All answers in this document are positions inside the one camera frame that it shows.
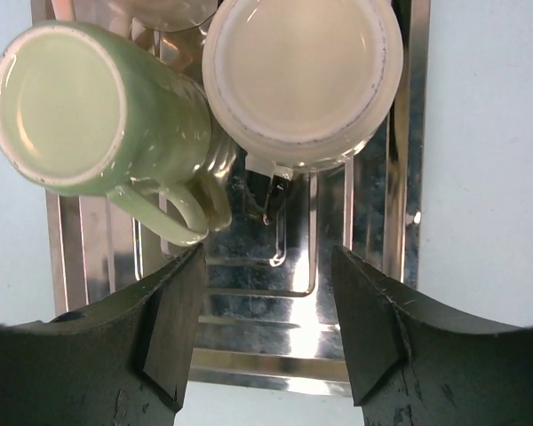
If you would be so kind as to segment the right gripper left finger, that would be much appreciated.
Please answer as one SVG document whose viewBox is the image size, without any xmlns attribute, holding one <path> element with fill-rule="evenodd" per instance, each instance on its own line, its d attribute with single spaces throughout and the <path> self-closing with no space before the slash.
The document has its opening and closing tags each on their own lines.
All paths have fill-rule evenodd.
<svg viewBox="0 0 533 426">
<path fill-rule="evenodd" d="M 207 284 L 202 246 L 49 322 L 0 325 L 0 425 L 171 425 Z"/>
</svg>

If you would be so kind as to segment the cream mug black handle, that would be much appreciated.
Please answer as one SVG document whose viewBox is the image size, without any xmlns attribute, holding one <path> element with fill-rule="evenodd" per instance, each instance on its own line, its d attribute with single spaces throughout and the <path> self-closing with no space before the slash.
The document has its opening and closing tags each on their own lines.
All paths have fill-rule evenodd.
<svg viewBox="0 0 533 426">
<path fill-rule="evenodd" d="M 394 103 L 402 67 L 387 1 L 223 2 L 203 48 L 203 85 L 246 153 L 249 213 L 270 223 L 295 176 L 359 153 Z"/>
</svg>

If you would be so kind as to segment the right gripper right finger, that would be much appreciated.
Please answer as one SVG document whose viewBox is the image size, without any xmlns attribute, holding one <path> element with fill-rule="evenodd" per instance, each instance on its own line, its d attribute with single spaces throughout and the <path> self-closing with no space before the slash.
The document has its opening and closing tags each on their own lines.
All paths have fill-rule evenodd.
<svg viewBox="0 0 533 426">
<path fill-rule="evenodd" d="M 331 283 L 367 425 L 533 425 L 533 327 L 457 310 L 343 247 Z"/>
</svg>

